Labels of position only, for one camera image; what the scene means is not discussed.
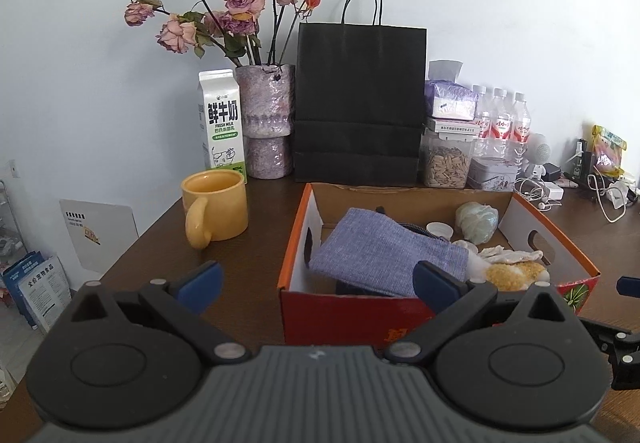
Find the flower vase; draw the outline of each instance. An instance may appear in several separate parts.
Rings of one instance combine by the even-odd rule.
[[[247,175],[278,179],[292,171],[289,135],[293,122],[295,67],[236,68]]]

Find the orange cardboard box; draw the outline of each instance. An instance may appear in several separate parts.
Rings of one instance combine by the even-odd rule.
[[[308,261],[351,207],[383,206],[401,222],[425,225],[437,220],[453,226],[456,209],[467,201],[490,204],[499,212],[498,230],[480,249],[541,249],[552,284],[580,311],[600,272],[558,227],[515,193],[309,183],[278,280],[286,343],[383,347],[433,317],[417,298],[335,295],[335,281],[311,273]]]

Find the yellow mug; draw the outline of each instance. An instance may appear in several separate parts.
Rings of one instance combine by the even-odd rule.
[[[184,229],[193,248],[240,235],[249,224],[242,174],[235,170],[207,170],[180,185],[187,218]]]

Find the water bottle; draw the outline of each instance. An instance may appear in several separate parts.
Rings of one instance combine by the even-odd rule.
[[[524,94],[516,92],[513,102],[513,129],[511,131],[511,144],[513,146],[513,162],[522,169],[522,160],[527,150],[527,139],[531,129],[531,115],[527,108]]]
[[[507,91],[496,87],[494,89],[494,102],[491,108],[491,129],[489,138],[491,140],[492,155],[500,158],[507,158],[507,143],[511,138],[513,121],[506,100]]]
[[[516,92],[515,101],[513,102],[513,131],[511,132],[511,139],[526,143],[527,139],[529,139],[530,129],[531,115],[529,114],[524,94]]]
[[[484,86],[474,86],[473,92],[478,95],[478,105],[476,106],[476,118],[474,123],[480,126],[480,133],[474,145],[474,156],[482,157],[488,155],[488,138],[491,130],[491,109],[493,97],[486,92]]]

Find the mug handle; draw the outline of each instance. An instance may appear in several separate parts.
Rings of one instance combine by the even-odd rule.
[[[207,208],[207,198],[199,197],[189,207],[184,230],[189,244],[196,249],[204,249],[211,242],[211,232],[204,225],[204,211]]]

